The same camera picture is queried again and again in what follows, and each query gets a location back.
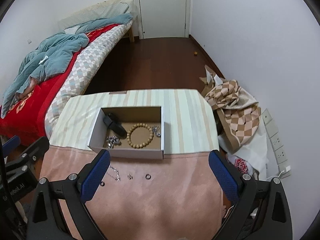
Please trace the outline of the checkered beige cloth pile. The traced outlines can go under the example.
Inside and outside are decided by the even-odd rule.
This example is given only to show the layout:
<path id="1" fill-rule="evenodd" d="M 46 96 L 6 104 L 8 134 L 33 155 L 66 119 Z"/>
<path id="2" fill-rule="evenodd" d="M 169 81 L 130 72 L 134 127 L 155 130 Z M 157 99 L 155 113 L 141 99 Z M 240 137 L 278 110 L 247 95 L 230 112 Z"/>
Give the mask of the checkered beige cloth pile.
<path id="1" fill-rule="evenodd" d="M 205 65 L 206 77 L 201 95 L 217 113 L 227 142 L 232 150 L 247 143 L 258 129 L 261 108 L 251 94 L 237 80 L 226 80 Z"/>

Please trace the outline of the white door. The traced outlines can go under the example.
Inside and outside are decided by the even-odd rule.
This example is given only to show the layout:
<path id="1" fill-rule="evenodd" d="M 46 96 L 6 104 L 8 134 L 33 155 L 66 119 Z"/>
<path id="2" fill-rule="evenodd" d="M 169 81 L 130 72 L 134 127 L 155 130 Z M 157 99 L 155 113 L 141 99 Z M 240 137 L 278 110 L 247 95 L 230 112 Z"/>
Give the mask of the white door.
<path id="1" fill-rule="evenodd" d="M 188 37 L 190 0 L 135 0 L 142 39 Z"/>

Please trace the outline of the striped pillow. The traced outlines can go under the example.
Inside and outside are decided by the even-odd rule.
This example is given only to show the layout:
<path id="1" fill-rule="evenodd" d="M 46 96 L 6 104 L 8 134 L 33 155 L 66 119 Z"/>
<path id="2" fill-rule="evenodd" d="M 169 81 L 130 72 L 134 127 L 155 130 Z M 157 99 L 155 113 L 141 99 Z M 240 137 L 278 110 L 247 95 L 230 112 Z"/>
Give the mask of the striped pillow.
<path id="1" fill-rule="evenodd" d="M 136 12 L 135 0 L 107 0 L 72 13 L 68 17 L 59 20 L 57 25 L 60 30 L 64 30 L 88 21 L 114 18 L 125 13 L 135 15 Z"/>

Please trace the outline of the red bed blanket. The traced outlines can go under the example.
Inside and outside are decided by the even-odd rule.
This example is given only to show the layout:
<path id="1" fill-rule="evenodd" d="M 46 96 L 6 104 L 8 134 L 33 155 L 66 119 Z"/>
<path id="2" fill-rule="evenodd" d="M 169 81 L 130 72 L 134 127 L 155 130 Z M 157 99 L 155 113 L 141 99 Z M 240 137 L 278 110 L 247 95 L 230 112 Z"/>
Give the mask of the red bed blanket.
<path id="1" fill-rule="evenodd" d="M 21 99 L 9 109 L 5 118 L 1 118 L 1 135 L 8 138 L 16 135 L 20 137 L 24 146 L 32 144 L 39 137 L 46 136 L 44 118 L 47 110 L 82 50 L 73 55 L 63 74 L 36 84 L 33 90 L 21 96 Z"/>

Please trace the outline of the silver pendant in box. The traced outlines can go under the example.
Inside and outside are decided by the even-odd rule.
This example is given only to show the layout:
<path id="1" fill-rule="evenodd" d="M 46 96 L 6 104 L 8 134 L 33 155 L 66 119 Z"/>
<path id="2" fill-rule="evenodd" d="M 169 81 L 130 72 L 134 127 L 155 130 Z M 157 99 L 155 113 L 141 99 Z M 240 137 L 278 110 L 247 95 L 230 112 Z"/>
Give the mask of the silver pendant in box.
<path id="1" fill-rule="evenodd" d="M 159 126 L 152 126 L 153 135 L 160 138 L 161 137 L 161 129 Z"/>

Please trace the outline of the checkered mattress pad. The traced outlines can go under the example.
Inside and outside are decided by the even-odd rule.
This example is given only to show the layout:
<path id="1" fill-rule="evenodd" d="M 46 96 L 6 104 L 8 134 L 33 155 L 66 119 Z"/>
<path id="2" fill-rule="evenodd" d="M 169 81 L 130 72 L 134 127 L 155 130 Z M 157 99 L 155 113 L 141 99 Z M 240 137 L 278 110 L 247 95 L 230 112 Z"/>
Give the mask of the checkered mattress pad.
<path id="1" fill-rule="evenodd" d="M 132 27 L 126 24 L 109 24 L 87 34 L 92 38 L 86 48 L 76 57 L 71 72 L 50 104 L 44 118 L 46 136 L 51 137 L 54 127 L 68 100 L 84 94 L 89 83 L 101 67 L 104 59 Z"/>

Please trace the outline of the blue-grey quilt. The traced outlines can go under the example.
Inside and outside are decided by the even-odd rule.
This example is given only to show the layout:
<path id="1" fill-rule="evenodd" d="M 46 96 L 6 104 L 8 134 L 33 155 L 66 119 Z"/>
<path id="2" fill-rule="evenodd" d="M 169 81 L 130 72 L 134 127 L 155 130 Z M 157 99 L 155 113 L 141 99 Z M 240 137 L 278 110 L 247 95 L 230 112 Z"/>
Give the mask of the blue-grey quilt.
<path id="1" fill-rule="evenodd" d="M 113 18 L 91 20 L 75 25 L 76 30 L 72 33 L 61 32 L 43 40 L 24 58 L 13 83 L 4 92 L 1 118 L 5 118 L 9 109 L 21 99 L 23 94 L 33 90 L 36 84 L 63 74 L 73 55 L 89 44 L 87 33 L 111 24 L 127 24 L 131 20 L 130 13 Z"/>

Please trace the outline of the white cardboard box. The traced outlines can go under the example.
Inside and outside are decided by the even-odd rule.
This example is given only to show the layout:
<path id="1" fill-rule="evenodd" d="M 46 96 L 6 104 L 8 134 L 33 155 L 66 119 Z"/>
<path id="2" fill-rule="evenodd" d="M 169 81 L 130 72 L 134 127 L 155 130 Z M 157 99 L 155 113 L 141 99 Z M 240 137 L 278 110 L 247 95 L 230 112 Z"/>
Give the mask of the white cardboard box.
<path id="1" fill-rule="evenodd" d="M 152 126 L 160 127 L 160 138 Z M 164 129 L 161 106 L 100 108 L 87 146 L 96 153 L 108 150 L 116 158 L 162 160 Z"/>

